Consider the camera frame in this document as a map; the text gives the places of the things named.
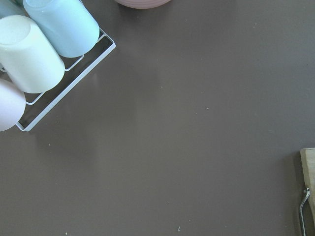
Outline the wooden cutting board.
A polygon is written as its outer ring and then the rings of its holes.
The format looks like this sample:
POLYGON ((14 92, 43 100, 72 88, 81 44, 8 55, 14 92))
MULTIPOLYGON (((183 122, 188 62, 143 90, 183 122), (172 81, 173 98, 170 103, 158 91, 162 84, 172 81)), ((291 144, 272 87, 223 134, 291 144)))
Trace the wooden cutting board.
POLYGON ((300 155, 304 183, 305 186, 310 189, 308 201, 312 211, 313 220, 315 220, 315 148, 301 149, 300 155))

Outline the light blue plastic cup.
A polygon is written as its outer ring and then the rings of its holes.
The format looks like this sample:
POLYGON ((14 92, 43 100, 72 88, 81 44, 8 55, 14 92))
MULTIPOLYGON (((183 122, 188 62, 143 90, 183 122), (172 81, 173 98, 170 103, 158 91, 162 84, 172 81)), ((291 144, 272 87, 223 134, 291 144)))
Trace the light blue plastic cup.
POLYGON ((63 57, 79 57, 98 41, 98 23, 79 0, 25 0, 23 6, 63 57))

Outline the white plastic cup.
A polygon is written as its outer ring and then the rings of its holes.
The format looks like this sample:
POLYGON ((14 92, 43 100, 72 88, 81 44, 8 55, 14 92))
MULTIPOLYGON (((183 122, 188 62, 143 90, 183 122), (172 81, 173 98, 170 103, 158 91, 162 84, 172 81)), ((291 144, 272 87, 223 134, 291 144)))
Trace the white plastic cup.
POLYGON ((26 93, 54 88, 65 73, 64 62, 39 26, 21 15, 0 20, 0 63, 11 81, 26 93))

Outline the pink plastic cup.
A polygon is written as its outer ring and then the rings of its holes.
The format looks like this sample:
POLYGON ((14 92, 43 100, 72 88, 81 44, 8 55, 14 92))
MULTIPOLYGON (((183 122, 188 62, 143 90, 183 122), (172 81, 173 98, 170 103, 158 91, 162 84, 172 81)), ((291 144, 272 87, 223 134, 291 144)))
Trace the pink plastic cup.
POLYGON ((0 130, 13 127, 24 114, 25 95, 13 83, 0 80, 0 130))

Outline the pink bowl with ice cubes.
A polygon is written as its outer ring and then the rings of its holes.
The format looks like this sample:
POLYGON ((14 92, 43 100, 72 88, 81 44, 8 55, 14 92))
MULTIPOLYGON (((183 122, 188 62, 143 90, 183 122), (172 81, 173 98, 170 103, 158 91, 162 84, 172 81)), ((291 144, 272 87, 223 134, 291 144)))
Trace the pink bowl with ice cubes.
POLYGON ((162 6, 170 0, 116 0, 116 2, 134 9, 151 9, 162 6))

